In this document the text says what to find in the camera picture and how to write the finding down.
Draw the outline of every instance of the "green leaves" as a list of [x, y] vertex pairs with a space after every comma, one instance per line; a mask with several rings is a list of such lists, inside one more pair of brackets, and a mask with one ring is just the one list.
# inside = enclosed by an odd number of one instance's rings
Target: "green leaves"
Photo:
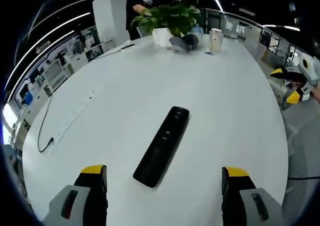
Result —
[[159, 28], [169, 28], [174, 36], [186, 35], [200, 18], [199, 10], [178, 2], [174, 6], [163, 5], [145, 9], [131, 22], [131, 27], [138, 22], [146, 26], [148, 31]]

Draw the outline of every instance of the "power strip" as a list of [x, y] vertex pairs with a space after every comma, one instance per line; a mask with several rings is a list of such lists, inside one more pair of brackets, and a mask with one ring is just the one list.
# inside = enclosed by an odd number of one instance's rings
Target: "power strip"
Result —
[[94, 100], [94, 98], [103, 90], [105, 87], [101, 87], [98, 90], [92, 91], [88, 96], [86, 96], [79, 108], [75, 109], [72, 113], [72, 115], [65, 121], [65, 123], [61, 126], [60, 131], [53, 137], [52, 144], [48, 147], [48, 149], [45, 151], [49, 155], [51, 155], [61, 139], [65, 136], [68, 129], [71, 127], [71, 125], [74, 123], [74, 121], [80, 116], [80, 114], [88, 107], [88, 105]]

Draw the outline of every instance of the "potted plant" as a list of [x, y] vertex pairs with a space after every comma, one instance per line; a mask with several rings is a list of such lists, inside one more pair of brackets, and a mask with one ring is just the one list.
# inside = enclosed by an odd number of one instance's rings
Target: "potted plant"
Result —
[[168, 44], [172, 36], [186, 35], [199, 20], [199, 10], [179, 2], [176, 5], [163, 5], [145, 9], [131, 22], [131, 26], [144, 26], [152, 32], [154, 42], [162, 46]]

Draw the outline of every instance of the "black cable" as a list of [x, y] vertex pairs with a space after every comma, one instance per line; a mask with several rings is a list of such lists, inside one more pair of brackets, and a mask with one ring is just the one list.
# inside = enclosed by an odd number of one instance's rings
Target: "black cable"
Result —
[[104, 56], [96, 57], [96, 58], [94, 58], [93, 60], [98, 60], [98, 59], [102, 59], [102, 58], [104, 58], [104, 57], [107, 57], [107, 56], [109, 56], [109, 55], [114, 55], [114, 54], [119, 53], [119, 52], [121, 52], [122, 50], [125, 50], [125, 49], [127, 49], [127, 48], [130, 48], [130, 47], [132, 47], [132, 46], [135, 46], [135, 44], [132, 43], [132, 44], [130, 44], [130, 45], [124, 46], [124, 47], [122, 47], [121, 49], [119, 49], [118, 51], [108, 53], [107, 55], [104, 55]]
[[119, 52], [121, 52], [121, 51], [122, 51], [122, 50], [120, 49], [120, 50], [118, 50], [118, 51], [111, 52], [111, 53], [109, 53], [109, 54], [107, 54], [107, 55], [96, 57], [96, 58], [94, 58], [93, 60], [102, 59], [102, 58], [104, 58], [104, 57], [107, 57], [107, 56], [109, 56], [109, 55], [114, 55], [114, 54], [119, 53]]
[[288, 177], [288, 180], [320, 180], [320, 176], [315, 177]]
[[51, 103], [51, 100], [52, 100], [53, 97], [54, 97], [54, 96], [51, 95], [51, 98], [50, 98], [50, 100], [49, 100], [48, 106], [46, 107], [46, 111], [45, 111], [44, 117], [43, 117], [42, 122], [41, 122], [39, 134], [38, 134], [37, 146], [38, 146], [38, 151], [39, 151], [40, 153], [43, 153], [44, 151], [46, 151], [46, 149], [47, 149], [47, 148], [51, 145], [51, 143], [54, 141], [54, 138], [51, 137], [50, 140], [48, 141], [47, 145], [45, 146], [45, 148], [44, 148], [43, 150], [40, 150], [40, 148], [39, 148], [39, 138], [40, 138], [40, 135], [41, 135], [42, 126], [44, 125], [44, 121], [45, 121], [45, 119], [46, 119], [46, 117], [47, 117], [47, 113], [48, 113], [48, 110], [49, 110], [49, 106], [50, 106], [50, 103]]

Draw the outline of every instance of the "white pot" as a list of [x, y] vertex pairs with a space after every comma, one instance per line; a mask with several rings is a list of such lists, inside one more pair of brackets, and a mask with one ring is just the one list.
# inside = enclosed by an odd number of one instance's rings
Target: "white pot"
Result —
[[161, 47], [172, 47], [169, 39], [172, 38], [172, 34], [167, 27], [155, 28], [152, 31], [153, 41], [156, 45]]

